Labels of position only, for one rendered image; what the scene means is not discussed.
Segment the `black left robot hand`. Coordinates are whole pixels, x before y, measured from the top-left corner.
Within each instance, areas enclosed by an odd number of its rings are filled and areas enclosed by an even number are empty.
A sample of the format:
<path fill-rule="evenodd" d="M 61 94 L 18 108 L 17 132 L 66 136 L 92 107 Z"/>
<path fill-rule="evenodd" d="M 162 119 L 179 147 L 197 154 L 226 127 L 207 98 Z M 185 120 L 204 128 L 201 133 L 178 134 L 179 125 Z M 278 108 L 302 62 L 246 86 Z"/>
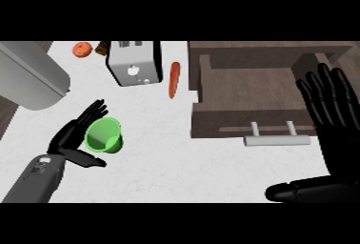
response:
<path fill-rule="evenodd" d="M 66 159 L 76 163 L 83 168 L 105 167 L 105 161 L 85 152 L 79 147 L 85 141 L 85 135 L 94 122 L 105 117 L 108 114 L 107 105 L 104 100 L 97 100 L 88 107 L 77 119 L 63 127 L 55 134 L 49 146 L 49 154 L 61 154 Z"/>

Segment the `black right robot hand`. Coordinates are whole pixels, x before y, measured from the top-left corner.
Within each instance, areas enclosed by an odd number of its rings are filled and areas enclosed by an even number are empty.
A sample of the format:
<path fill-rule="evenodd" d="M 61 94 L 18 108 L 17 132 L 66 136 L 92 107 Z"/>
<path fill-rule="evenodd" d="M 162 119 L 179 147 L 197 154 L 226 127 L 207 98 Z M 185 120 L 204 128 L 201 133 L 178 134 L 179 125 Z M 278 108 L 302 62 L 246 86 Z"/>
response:
<path fill-rule="evenodd" d="M 318 65 L 297 81 L 315 121 L 330 174 L 271 186 L 265 196 L 281 203 L 360 204 L 360 102 L 346 73 Z"/>

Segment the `green cup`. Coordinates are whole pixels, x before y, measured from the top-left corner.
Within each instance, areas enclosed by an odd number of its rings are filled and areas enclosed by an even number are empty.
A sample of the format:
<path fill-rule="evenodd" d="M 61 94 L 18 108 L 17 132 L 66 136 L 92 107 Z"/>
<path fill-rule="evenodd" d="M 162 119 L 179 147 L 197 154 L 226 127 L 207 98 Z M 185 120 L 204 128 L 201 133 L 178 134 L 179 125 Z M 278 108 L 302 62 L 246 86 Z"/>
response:
<path fill-rule="evenodd" d="M 85 135 L 85 144 L 95 153 L 119 153 L 125 146 L 122 124 L 113 117 L 98 119 Z"/>

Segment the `brown wooden drawer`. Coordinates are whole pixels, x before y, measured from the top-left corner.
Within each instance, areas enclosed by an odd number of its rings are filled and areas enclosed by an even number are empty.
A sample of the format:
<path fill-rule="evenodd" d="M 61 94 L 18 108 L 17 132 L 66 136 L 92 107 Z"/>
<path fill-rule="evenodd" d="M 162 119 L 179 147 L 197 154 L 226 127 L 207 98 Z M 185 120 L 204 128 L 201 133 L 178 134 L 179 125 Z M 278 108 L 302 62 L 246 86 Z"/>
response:
<path fill-rule="evenodd" d="M 327 63 L 322 53 L 306 53 L 290 68 L 216 69 L 200 56 L 198 102 L 194 103 L 193 137 L 228 138 L 253 133 L 287 134 L 287 122 L 302 134 L 316 133 L 296 81 Z"/>

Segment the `silver toaster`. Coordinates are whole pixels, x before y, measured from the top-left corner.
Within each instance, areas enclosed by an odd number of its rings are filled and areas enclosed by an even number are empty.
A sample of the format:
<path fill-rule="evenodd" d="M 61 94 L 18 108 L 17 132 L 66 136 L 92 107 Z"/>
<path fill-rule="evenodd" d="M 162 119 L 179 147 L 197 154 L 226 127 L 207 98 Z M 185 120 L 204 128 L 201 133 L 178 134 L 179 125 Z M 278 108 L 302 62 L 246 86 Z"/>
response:
<path fill-rule="evenodd" d="M 160 41 L 111 41 L 105 65 L 122 87 L 150 85 L 164 80 Z"/>

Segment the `orange round fruit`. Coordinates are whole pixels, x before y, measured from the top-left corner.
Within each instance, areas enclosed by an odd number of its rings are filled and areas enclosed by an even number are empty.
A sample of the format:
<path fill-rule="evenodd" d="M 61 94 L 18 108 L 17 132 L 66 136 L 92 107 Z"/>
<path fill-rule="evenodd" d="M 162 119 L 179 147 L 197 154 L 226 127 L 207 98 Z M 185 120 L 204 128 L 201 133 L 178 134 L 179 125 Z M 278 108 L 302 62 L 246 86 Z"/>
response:
<path fill-rule="evenodd" d="M 94 47 L 88 42 L 79 42 L 74 45 L 73 52 L 74 52 L 76 57 L 83 58 L 92 53 L 92 50 L 94 50 Z"/>

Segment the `brown bread piece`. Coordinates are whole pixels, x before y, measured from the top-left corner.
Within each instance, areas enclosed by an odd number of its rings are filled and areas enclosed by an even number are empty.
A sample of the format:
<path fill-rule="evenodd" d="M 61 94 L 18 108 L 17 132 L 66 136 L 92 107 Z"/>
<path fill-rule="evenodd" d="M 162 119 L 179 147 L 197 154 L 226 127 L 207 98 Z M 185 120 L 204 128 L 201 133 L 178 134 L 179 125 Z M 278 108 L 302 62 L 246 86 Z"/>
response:
<path fill-rule="evenodd" d="M 103 41 L 98 45 L 97 48 L 97 53 L 103 56 L 107 56 L 108 53 L 108 49 L 110 49 L 110 42 L 108 41 Z"/>

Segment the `orange carrot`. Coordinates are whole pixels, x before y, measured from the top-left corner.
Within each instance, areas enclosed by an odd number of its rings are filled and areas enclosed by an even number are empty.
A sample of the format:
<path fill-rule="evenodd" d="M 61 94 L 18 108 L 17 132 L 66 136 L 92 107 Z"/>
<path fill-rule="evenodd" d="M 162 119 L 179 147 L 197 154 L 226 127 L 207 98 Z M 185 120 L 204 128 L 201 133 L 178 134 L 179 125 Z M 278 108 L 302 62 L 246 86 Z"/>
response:
<path fill-rule="evenodd" d="M 169 79 L 169 97 L 170 97 L 170 99 L 173 99 L 175 95 L 176 95 L 179 77 L 181 77 L 181 63 L 173 62 L 172 67 L 170 67 L 170 79 Z"/>

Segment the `brown wooden cabinet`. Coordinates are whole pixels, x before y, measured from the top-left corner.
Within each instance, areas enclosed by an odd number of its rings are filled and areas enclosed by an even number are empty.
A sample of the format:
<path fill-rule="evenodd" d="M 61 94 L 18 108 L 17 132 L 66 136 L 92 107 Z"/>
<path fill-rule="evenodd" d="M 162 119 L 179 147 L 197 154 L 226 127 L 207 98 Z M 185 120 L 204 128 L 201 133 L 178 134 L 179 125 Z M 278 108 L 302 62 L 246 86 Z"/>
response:
<path fill-rule="evenodd" d="M 324 53 L 337 62 L 353 41 L 190 41 L 190 90 L 198 90 L 200 56 L 213 69 L 291 68 L 303 54 Z"/>

